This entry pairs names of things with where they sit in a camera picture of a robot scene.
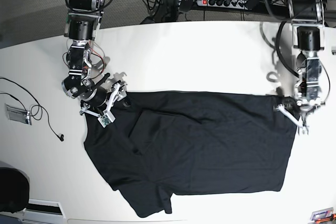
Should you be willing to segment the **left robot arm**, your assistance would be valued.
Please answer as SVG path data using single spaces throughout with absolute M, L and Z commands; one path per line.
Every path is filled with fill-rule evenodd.
M 268 0 L 264 0 L 268 14 L 275 17 Z M 289 18 L 281 19 L 276 35 L 276 52 L 283 66 L 297 78 L 293 89 L 294 99 L 301 115 L 308 115 L 325 104 L 320 98 L 318 53 L 324 49 L 321 32 L 324 29 L 322 0 L 287 0 Z M 293 30 L 293 46 L 300 50 L 297 69 L 293 70 L 280 51 L 280 36 L 285 23 L 290 22 Z

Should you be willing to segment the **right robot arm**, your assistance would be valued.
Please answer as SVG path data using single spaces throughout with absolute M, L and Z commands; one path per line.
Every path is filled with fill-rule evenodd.
M 65 3 L 68 16 L 64 36 L 72 40 L 72 45 L 66 56 L 68 77 L 62 81 L 62 88 L 67 96 L 83 101 L 81 114 L 88 113 L 100 118 L 100 112 L 89 109 L 103 105 L 107 93 L 92 79 L 89 42 L 95 39 L 100 27 L 105 0 L 65 0 Z

